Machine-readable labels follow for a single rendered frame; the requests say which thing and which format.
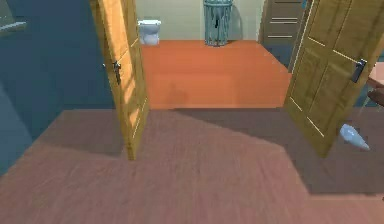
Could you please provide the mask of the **brown chest of drawers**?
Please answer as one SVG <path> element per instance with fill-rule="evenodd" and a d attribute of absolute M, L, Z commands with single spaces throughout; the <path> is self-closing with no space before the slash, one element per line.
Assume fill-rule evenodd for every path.
<path fill-rule="evenodd" d="M 259 42 L 263 45 L 293 44 L 303 12 L 303 0 L 265 0 Z"/>

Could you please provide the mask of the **white toilet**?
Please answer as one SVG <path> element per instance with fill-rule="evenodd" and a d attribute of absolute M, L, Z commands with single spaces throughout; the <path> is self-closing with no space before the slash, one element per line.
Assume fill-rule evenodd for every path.
<path fill-rule="evenodd" d="M 144 45 L 158 45 L 160 20 L 139 20 L 139 35 L 140 41 Z"/>

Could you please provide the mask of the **yellow wooden room door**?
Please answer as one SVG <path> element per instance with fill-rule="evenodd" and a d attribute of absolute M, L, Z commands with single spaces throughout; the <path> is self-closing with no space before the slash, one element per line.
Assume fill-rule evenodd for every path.
<path fill-rule="evenodd" d="M 88 0 L 129 160 L 137 158 L 149 112 L 149 97 L 135 0 Z M 113 62 L 118 61 L 120 85 Z"/>
<path fill-rule="evenodd" d="M 384 50 L 384 0 L 307 0 L 305 13 L 284 108 L 325 157 Z"/>

